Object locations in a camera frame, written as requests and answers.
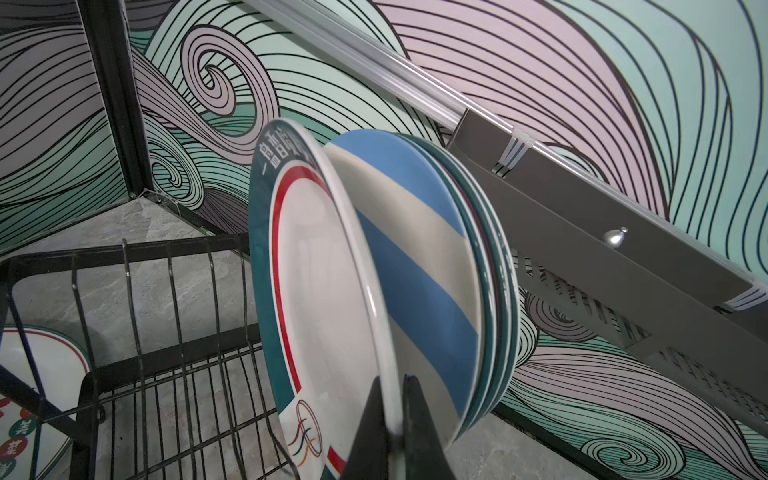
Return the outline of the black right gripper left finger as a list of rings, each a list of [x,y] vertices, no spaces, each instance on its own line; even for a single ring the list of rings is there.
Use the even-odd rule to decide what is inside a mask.
[[[385,424],[380,379],[371,385],[341,480],[385,480],[389,473],[389,434]]]

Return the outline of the white plate green red rim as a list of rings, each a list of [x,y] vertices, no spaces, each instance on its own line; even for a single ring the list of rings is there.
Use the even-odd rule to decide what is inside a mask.
[[[340,479],[373,380],[389,434],[387,479],[405,477],[402,380],[358,215],[299,123],[261,131],[249,190],[257,318],[288,460],[302,479]]]

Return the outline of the blue striped plate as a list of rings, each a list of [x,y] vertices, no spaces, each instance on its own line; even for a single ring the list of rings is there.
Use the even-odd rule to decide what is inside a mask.
[[[448,447],[477,385],[483,320],[474,252],[457,202],[426,153],[394,133],[353,130],[324,150],[368,242],[398,368],[419,380]]]

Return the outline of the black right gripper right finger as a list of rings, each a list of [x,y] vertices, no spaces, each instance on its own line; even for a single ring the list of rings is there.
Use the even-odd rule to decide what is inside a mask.
[[[403,382],[405,475],[408,480],[455,480],[416,376]]]

